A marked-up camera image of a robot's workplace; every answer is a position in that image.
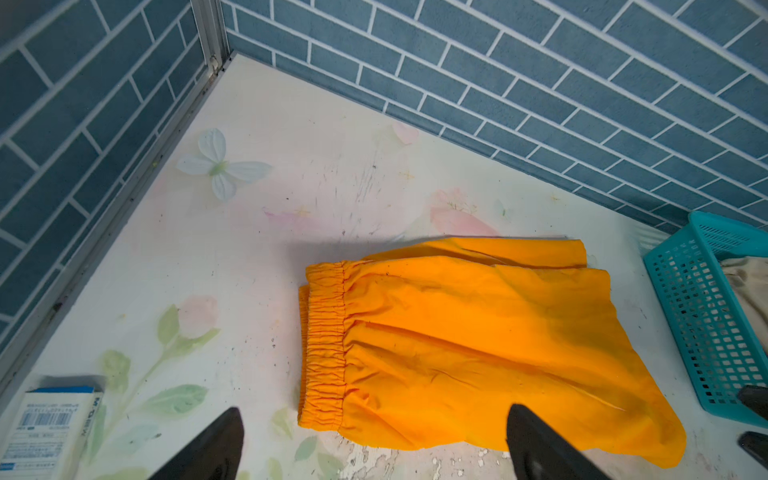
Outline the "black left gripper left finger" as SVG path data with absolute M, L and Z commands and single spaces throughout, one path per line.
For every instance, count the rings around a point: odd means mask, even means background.
M 150 479 L 235 479 L 242 458 L 244 436 L 240 410 L 230 407 L 153 473 Z

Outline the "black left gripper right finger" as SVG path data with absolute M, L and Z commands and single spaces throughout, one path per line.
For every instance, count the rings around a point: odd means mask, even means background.
M 609 477 L 533 411 L 513 404 L 507 445 L 517 479 L 609 480 Z

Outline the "orange shorts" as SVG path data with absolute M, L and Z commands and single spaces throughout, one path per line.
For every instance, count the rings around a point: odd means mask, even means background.
M 686 433 L 578 240 L 445 238 L 319 263 L 298 423 L 357 444 L 506 447 L 520 404 L 578 450 L 677 466 Z

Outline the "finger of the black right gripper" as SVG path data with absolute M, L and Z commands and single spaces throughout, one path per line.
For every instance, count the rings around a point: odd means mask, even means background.
M 768 419 L 768 388 L 757 385 L 746 385 L 737 394 L 738 400 L 752 412 Z
M 748 431 L 741 434 L 737 440 L 738 446 L 744 450 L 763 468 L 768 469 L 768 435 Z

